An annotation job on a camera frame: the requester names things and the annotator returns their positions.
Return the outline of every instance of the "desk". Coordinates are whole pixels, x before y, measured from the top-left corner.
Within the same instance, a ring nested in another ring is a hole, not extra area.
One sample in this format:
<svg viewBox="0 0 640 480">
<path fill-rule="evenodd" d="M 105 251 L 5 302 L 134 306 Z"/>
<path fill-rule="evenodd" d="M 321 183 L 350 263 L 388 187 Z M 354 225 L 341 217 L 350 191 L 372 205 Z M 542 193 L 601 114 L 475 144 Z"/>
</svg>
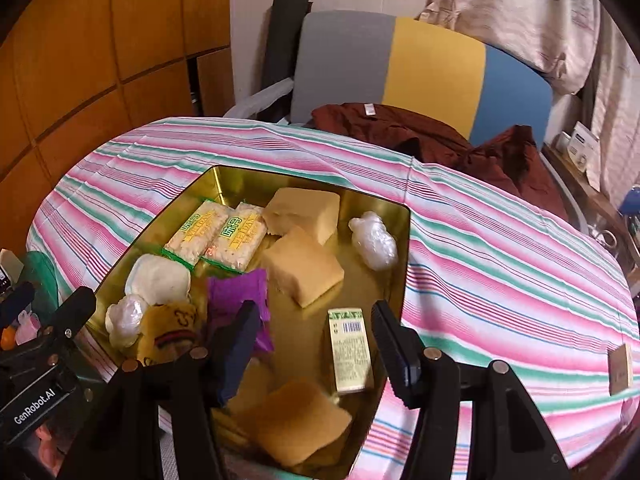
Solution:
<svg viewBox="0 0 640 480">
<path fill-rule="evenodd" d="M 640 252 L 634 243 L 629 230 L 626 227 L 618 210 L 611 205 L 611 202 L 602 193 L 591 187 L 587 178 L 558 150 L 545 144 L 542 153 L 558 172 L 572 195 L 580 205 L 580 208 L 587 217 L 587 222 L 595 221 L 594 216 L 604 218 L 606 228 L 612 231 L 625 251 L 623 258 L 618 261 L 625 273 L 626 281 L 632 291 L 632 296 L 640 292 Z"/>
<path fill-rule="evenodd" d="M 402 323 L 454 359 L 513 365 L 569 465 L 636 412 L 636 386 L 609 396 L 607 349 L 640 356 L 636 313 L 615 261 L 569 224 L 472 177 L 347 137 L 209 118 L 171 118 L 123 134 L 71 169 L 42 203 L 28 247 L 56 264 L 65 298 L 97 288 L 127 247 L 215 164 L 314 178 L 411 210 Z M 115 368 L 86 330 L 77 339 L 105 378 Z M 417 412 L 388 383 L 350 479 L 398 478 Z M 468 460 L 464 404 L 454 473 Z M 239 476 L 256 466 L 234 461 Z M 277 478 L 260 470 L 261 478 Z"/>
</svg>

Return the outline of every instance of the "plastic bag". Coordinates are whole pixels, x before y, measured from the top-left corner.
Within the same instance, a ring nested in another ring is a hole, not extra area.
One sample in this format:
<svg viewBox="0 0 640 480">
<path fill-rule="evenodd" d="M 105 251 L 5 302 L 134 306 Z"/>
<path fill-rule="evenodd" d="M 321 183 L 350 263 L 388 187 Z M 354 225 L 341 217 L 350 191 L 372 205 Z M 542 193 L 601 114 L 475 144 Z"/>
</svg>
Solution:
<svg viewBox="0 0 640 480">
<path fill-rule="evenodd" d="M 164 246 L 162 254 L 193 269 L 233 209 L 205 200 Z"/>
<path fill-rule="evenodd" d="M 262 208 L 242 202 L 220 229 L 203 259 L 229 270 L 244 272 L 267 234 Z"/>
<path fill-rule="evenodd" d="M 107 309 L 104 326 L 109 333 L 111 346 L 123 350 L 136 342 L 140 334 L 140 322 L 148 306 L 141 296 L 129 294 Z"/>
<path fill-rule="evenodd" d="M 267 271 L 255 269 L 233 278 L 209 278 L 209 338 L 217 328 L 233 322 L 245 300 L 255 301 L 260 311 L 261 327 L 255 337 L 254 349 L 273 352 L 273 341 L 265 322 L 271 320 L 267 306 Z"/>
<path fill-rule="evenodd" d="M 15 331 L 15 343 L 21 345 L 32 339 L 36 339 L 41 327 L 38 316 L 33 312 L 23 310 L 18 314 L 18 328 Z"/>
<path fill-rule="evenodd" d="M 351 243 L 369 269 L 384 270 L 398 262 L 396 241 L 373 211 L 367 211 L 362 218 L 349 220 L 349 229 L 353 231 Z"/>
</svg>

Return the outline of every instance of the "white round snack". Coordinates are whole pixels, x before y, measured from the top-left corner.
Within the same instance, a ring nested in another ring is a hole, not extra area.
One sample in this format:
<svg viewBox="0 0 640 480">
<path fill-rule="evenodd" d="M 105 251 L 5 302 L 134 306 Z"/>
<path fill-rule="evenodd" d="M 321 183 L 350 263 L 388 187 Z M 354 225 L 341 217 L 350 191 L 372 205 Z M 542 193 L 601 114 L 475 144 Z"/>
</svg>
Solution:
<svg viewBox="0 0 640 480">
<path fill-rule="evenodd" d="M 184 265 L 155 256 L 143 254 L 133 265 L 125 294 L 138 294 L 149 305 L 187 301 L 191 286 L 191 273 Z"/>
<path fill-rule="evenodd" d="M 398 262 L 396 241 L 373 211 L 367 211 L 362 218 L 349 220 L 349 229 L 353 231 L 351 243 L 369 269 L 384 270 Z"/>
</svg>

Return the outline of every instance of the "white plastic wrap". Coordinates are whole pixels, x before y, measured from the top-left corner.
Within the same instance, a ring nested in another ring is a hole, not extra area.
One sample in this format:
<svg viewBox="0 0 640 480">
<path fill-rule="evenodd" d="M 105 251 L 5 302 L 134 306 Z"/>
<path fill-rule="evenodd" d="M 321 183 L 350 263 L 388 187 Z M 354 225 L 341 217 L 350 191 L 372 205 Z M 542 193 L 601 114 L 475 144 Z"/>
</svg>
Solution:
<svg viewBox="0 0 640 480">
<path fill-rule="evenodd" d="M 349 220 L 349 229 L 353 231 L 351 243 L 369 269 L 384 270 L 398 262 L 396 241 L 373 211 L 367 211 L 362 218 Z"/>
<path fill-rule="evenodd" d="M 148 303 L 137 294 L 129 294 L 107 309 L 104 326 L 109 343 L 117 350 L 129 348 L 140 334 L 140 322 Z"/>
</svg>

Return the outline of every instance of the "pink striped fabric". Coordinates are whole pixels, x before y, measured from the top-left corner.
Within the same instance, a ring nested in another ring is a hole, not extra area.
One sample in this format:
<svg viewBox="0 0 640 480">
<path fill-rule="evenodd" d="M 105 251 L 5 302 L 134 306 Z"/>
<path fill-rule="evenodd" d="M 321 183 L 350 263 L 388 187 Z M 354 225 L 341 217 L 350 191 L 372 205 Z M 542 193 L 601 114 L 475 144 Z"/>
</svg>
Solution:
<svg viewBox="0 0 640 480">
<path fill-rule="evenodd" d="M 71 169 L 40 207 L 28 248 L 56 264 L 61 300 L 97 288 L 171 200 L 214 165 L 306 176 L 412 212 L 402 323 L 460 362 L 509 362 L 575 465 L 618 434 L 636 386 L 611 397 L 607 350 L 628 342 L 640 374 L 638 320 L 617 263 L 555 216 L 471 177 L 345 137 L 256 121 L 172 118 L 117 137 Z M 116 367 L 87 330 L 85 355 Z M 460 411 L 453 476 L 466 475 L 470 406 Z M 399 478 L 415 427 L 387 385 L 351 480 Z M 161 415 L 170 429 L 170 418 Z M 292 478 L 230 456 L 247 478 Z"/>
</svg>

